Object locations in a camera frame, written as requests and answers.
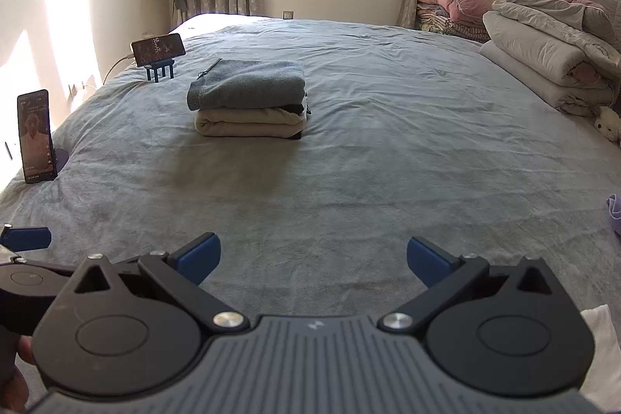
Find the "phone screen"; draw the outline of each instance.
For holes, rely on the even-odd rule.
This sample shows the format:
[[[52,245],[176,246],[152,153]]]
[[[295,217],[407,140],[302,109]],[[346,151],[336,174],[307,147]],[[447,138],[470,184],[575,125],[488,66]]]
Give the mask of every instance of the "phone screen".
[[[26,182],[55,178],[47,90],[17,97],[17,123]]]
[[[136,66],[139,68],[153,62],[186,54],[179,34],[168,34],[150,40],[135,41],[132,43],[132,51],[136,58]]]

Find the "stack of folded clothes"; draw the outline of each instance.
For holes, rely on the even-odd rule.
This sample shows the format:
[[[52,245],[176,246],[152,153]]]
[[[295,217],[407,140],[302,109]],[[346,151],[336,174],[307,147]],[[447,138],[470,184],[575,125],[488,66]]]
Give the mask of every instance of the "stack of folded clothes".
[[[216,59],[190,84],[187,105],[205,136],[300,139],[306,126],[304,71],[290,61]]]
[[[480,53],[553,108],[596,116],[619,95],[618,6],[611,13],[591,0],[495,2],[483,17],[491,41]]]
[[[488,0],[418,0],[415,28],[485,43],[483,15],[491,9]]]

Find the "stuffed animal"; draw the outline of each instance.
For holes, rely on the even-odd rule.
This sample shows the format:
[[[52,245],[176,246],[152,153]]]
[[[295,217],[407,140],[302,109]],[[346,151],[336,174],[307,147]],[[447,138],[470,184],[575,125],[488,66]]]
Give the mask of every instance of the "stuffed animal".
[[[606,106],[599,108],[599,116],[595,119],[595,128],[609,141],[619,142],[621,119],[612,109]]]

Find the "bed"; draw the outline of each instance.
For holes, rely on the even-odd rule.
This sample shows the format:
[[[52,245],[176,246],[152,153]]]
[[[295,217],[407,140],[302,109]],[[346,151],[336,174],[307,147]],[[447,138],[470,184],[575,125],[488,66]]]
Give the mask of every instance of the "bed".
[[[387,26],[203,15],[179,28],[175,79],[129,68],[55,132],[52,182],[18,175],[0,219],[46,225],[33,259],[117,261],[205,231],[222,261],[203,283],[252,318],[369,314],[424,288],[413,234],[515,264],[541,256],[580,309],[621,327],[619,240],[605,199],[621,152],[544,104],[479,44]],[[312,110],[299,141],[206,138],[185,99],[213,56],[293,59]]]

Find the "silver bolt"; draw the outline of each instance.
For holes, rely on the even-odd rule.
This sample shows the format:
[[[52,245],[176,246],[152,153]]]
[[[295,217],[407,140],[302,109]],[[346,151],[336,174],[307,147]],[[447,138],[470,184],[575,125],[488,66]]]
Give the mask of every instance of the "silver bolt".
[[[213,324],[222,328],[235,328],[243,323],[243,316],[238,312],[221,312],[213,317]]]
[[[410,315],[403,314],[403,312],[393,312],[384,316],[382,322],[384,326],[392,328],[393,330],[403,330],[412,326],[414,320],[412,320]]]

